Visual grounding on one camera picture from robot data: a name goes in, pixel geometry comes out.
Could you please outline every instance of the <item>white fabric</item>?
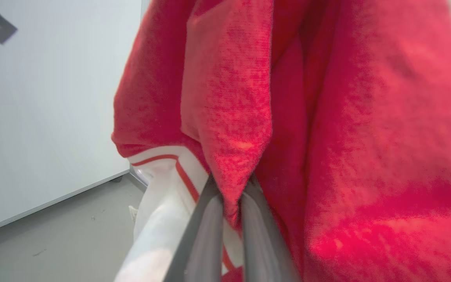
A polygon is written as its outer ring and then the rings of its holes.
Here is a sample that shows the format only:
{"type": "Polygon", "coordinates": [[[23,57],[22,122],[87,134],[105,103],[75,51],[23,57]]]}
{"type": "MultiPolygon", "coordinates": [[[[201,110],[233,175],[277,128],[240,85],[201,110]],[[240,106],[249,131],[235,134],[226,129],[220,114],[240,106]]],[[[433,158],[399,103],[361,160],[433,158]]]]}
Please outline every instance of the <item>white fabric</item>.
{"type": "MultiPolygon", "coordinates": [[[[208,179],[199,160],[185,147],[163,146],[129,157],[133,164],[151,159],[135,167],[149,180],[149,186],[135,220],[133,246],[115,282],[159,282],[164,279],[195,207],[195,200],[183,178],[189,179],[192,189],[199,194],[208,179]]],[[[225,220],[224,246],[233,266],[241,266],[241,239],[225,220]]],[[[222,273],[226,272],[227,268],[222,264],[222,273]]]]}

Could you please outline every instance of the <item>metal tongs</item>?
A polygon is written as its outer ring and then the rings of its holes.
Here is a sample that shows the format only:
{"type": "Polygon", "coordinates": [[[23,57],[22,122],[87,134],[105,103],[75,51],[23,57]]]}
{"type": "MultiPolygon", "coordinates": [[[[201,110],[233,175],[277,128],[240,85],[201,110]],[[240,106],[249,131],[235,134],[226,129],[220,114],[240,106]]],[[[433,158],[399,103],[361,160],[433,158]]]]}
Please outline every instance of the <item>metal tongs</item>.
{"type": "MultiPolygon", "coordinates": [[[[247,182],[240,206],[244,281],[301,281],[254,175],[247,182]]],[[[168,268],[165,282],[220,281],[223,209],[222,195],[210,175],[168,268]]]]}

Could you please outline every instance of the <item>white panel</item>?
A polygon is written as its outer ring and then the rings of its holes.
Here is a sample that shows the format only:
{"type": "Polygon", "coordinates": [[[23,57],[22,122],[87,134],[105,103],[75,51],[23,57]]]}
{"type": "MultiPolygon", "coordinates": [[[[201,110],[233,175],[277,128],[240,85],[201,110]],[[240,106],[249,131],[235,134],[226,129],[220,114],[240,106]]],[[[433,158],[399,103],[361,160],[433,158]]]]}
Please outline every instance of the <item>white panel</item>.
{"type": "Polygon", "coordinates": [[[113,96],[141,0],[0,0],[0,222],[129,169],[113,96]]]}

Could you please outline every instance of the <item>gray floor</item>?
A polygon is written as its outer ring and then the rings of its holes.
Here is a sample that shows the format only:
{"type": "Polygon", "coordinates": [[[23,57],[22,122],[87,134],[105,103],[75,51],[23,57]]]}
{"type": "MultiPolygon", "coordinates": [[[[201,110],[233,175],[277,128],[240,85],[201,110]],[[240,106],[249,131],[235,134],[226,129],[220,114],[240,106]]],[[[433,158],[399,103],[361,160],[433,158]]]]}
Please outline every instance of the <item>gray floor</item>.
{"type": "Polygon", "coordinates": [[[127,177],[0,228],[0,282],[112,282],[133,238],[127,177]]]}

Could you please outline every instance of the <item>red garment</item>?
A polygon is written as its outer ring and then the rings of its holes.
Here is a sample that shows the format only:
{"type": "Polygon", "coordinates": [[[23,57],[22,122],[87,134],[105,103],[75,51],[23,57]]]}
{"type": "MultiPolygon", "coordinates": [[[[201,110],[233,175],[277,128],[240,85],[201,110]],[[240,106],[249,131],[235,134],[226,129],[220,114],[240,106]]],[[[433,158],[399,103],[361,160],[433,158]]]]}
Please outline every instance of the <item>red garment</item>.
{"type": "Polygon", "coordinates": [[[153,0],[114,108],[122,156],[188,147],[233,224],[255,171],[304,281],[451,281],[445,0],[153,0]]]}

